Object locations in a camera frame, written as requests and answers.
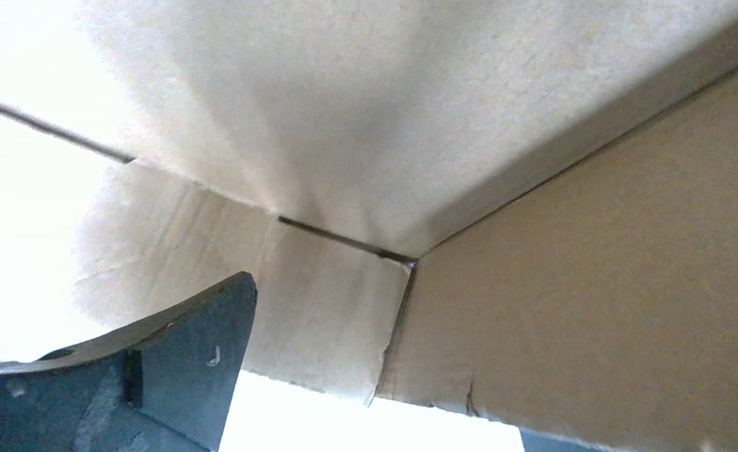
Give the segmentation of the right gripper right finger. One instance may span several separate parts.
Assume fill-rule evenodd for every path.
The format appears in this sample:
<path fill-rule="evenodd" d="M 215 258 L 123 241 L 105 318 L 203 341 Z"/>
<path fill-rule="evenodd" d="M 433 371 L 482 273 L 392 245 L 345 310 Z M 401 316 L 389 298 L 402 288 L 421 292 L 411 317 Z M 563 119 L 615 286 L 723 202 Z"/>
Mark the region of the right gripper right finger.
<path fill-rule="evenodd" d="M 525 452 L 600 452 L 599 448 L 558 439 L 521 429 L 521 442 Z"/>

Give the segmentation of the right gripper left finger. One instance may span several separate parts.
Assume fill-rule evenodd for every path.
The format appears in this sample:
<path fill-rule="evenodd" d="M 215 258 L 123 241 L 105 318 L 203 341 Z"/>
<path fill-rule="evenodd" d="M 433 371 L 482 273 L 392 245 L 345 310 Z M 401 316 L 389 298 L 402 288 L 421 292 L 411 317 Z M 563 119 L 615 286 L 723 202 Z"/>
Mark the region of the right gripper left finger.
<path fill-rule="evenodd" d="M 258 301 L 239 272 L 31 363 L 0 363 L 0 451 L 216 451 Z"/>

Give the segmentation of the brown cardboard box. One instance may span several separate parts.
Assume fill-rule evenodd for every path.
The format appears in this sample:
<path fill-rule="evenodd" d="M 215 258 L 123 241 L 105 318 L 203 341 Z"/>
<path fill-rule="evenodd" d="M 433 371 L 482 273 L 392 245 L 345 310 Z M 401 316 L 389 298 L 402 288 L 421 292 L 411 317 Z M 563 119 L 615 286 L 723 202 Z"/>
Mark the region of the brown cardboard box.
<path fill-rule="evenodd" d="M 251 373 L 738 451 L 738 1 L 0 1 L 0 355 L 237 271 Z"/>

